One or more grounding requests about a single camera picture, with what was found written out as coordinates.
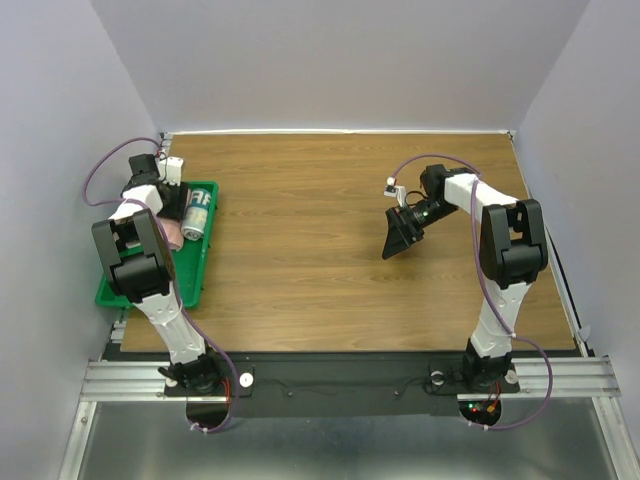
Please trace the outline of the rabbit print towel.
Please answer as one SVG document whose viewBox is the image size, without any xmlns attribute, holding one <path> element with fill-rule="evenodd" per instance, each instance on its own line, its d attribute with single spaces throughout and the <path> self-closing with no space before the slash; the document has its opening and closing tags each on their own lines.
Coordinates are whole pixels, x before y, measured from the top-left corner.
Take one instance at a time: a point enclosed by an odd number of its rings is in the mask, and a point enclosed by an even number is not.
<svg viewBox="0 0 640 480">
<path fill-rule="evenodd" d="M 206 189 L 196 188 L 190 192 L 181 222 L 181 233 L 185 239 L 197 241 L 204 235 L 211 199 L 211 193 Z"/>
</svg>

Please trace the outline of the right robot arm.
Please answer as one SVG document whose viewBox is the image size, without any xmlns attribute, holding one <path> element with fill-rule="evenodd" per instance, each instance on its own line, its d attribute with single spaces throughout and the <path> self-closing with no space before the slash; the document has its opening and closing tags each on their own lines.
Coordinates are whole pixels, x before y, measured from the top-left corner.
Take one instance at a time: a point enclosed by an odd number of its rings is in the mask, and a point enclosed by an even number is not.
<svg viewBox="0 0 640 480">
<path fill-rule="evenodd" d="M 396 177 L 387 178 L 384 193 L 397 204 L 385 212 L 382 257 L 404 252 L 423 239 L 428 226 L 457 211 L 469 214 L 483 303 L 460 367 L 451 380 L 437 375 L 436 384 L 482 390 L 508 375 L 521 304 L 548 264 L 542 207 L 534 199 L 519 200 L 492 188 L 468 163 L 429 165 L 420 184 L 421 199 L 410 203 Z"/>
</svg>

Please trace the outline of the pink towel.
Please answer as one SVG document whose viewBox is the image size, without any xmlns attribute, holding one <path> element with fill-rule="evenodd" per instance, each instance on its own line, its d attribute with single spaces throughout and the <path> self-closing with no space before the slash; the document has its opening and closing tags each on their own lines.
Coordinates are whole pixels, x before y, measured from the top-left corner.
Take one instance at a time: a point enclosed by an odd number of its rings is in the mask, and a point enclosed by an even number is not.
<svg viewBox="0 0 640 480">
<path fill-rule="evenodd" d="M 180 251 L 185 241 L 181 232 L 181 223 L 178 220 L 162 217 L 159 218 L 159 222 L 167 236 L 170 248 L 173 251 Z"/>
</svg>

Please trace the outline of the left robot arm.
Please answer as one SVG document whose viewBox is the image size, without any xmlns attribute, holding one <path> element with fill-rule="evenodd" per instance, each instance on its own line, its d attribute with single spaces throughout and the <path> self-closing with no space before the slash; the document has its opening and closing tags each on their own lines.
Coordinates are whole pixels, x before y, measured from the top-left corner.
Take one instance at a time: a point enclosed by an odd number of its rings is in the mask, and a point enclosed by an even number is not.
<svg viewBox="0 0 640 480">
<path fill-rule="evenodd" d="M 221 386 L 223 371 L 213 348 L 186 318 L 175 260 L 186 242 L 203 241 L 211 194 L 183 181 L 179 157 L 140 154 L 130 157 L 129 166 L 115 212 L 91 227 L 104 278 L 164 341 L 170 363 L 159 372 L 167 383 L 211 394 Z"/>
</svg>

